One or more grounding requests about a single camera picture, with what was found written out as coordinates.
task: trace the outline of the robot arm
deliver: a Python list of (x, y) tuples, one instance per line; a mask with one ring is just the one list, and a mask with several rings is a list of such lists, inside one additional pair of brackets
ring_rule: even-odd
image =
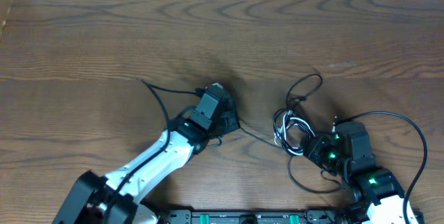
[[(197, 92), (200, 102), (189, 117), (179, 114), (170, 120), (160, 138), (134, 160), (103, 177), (91, 171), (81, 175), (53, 223), (91, 223), (91, 209), (108, 212), (106, 223), (156, 223), (157, 216), (140, 205), (146, 194), (202, 152), (209, 140), (240, 127), (235, 102), (222, 86)], [(124, 182), (128, 174), (132, 176)]]
[[(319, 135), (302, 141), (304, 156), (333, 176), (354, 202), (342, 209), (339, 223), (405, 224), (404, 189), (396, 177), (376, 163), (370, 137), (362, 123), (347, 121), (334, 128), (334, 135)], [(410, 224), (418, 224), (407, 202)]]

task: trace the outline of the white cable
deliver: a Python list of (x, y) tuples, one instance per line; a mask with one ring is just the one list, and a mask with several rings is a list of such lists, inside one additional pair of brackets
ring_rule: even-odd
[[(294, 123), (287, 126), (286, 122), (288, 119), (294, 121)], [(283, 142), (287, 142), (287, 131), (293, 126), (304, 128), (306, 131), (309, 132), (309, 135), (312, 135), (313, 137), (316, 136), (314, 134), (314, 131), (311, 129), (310, 125), (304, 119), (301, 119), (300, 117), (295, 117), (293, 115), (293, 111), (289, 110), (288, 112), (285, 112), (285, 114), (282, 116), (282, 125), (280, 126), (280, 128), (278, 128), (277, 133), (276, 132), (274, 133), (273, 141), (277, 146), (283, 147)], [(298, 155), (298, 156), (303, 155), (304, 150), (300, 149), (300, 147), (292, 146), (292, 148), (297, 151), (288, 149), (288, 152), (290, 152), (293, 155)]]

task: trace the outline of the green connector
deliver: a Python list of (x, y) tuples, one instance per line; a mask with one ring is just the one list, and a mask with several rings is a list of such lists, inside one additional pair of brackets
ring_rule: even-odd
[(299, 224), (299, 216), (297, 215), (292, 215), (290, 216), (290, 224)]
[(210, 216), (208, 214), (201, 214), (200, 224), (210, 224)]

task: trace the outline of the wooden table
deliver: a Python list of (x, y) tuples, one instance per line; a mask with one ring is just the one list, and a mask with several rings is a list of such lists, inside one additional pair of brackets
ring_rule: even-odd
[[(0, 222), (48, 223), (80, 174), (114, 170), (158, 138), (164, 119), (141, 78), (172, 89), (219, 82), (244, 128), (272, 140), (271, 116), (289, 86), (319, 72), (325, 84), (303, 103), (318, 129), (370, 110), (422, 128), (429, 160), (411, 203), (441, 223), (443, 43), (444, 0), (14, 0), (0, 43)], [(171, 115), (197, 103), (160, 94)], [(362, 121), (378, 162), (407, 189), (422, 159), (417, 133), (391, 117)], [(288, 158), (237, 131), (148, 199), (195, 209), (348, 202), (297, 188)], [(333, 187), (305, 158), (293, 172)]]

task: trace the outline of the cable bundle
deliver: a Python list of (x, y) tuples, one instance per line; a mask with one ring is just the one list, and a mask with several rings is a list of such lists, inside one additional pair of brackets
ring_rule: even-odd
[[(309, 93), (305, 94), (304, 96), (297, 96), (294, 98), (290, 98), (291, 91), (293, 88), (301, 83), (302, 81), (306, 80), (307, 78), (310, 78), (312, 76), (318, 76), (320, 79), (319, 84), (313, 88)], [(287, 92), (287, 99), (286, 99), (286, 107), (279, 109), (275, 112), (273, 115), (273, 130), (274, 130), (274, 142), (276, 146), (279, 146), (283, 148), (289, 155), (291, 156), (299, 156), (303, 155), (304, 150), (299, 146), (292, 146), (287, 141), (287, 132), (292, 127), (297, 127), (300, 131), (305, 133), (307, 135), (307, 138), (315, 137), (314, 131), (311, 129), (311, 126), (308, 124), (307, 120), (304, 118), (304, 116), (299, 113), (296, 110), (296, 106), (301, 102), (307, 100), (307, 97), (314, 93), (319, 87), (322, 85), (322, 77), (319, 74), (309, 74), (308, 76), (305, 76), (301, 78), (298, 82), (294, 83), (290, 90)], [(279, 125), (278, 120), (280, 116), (282, 116), (282, 122)]]

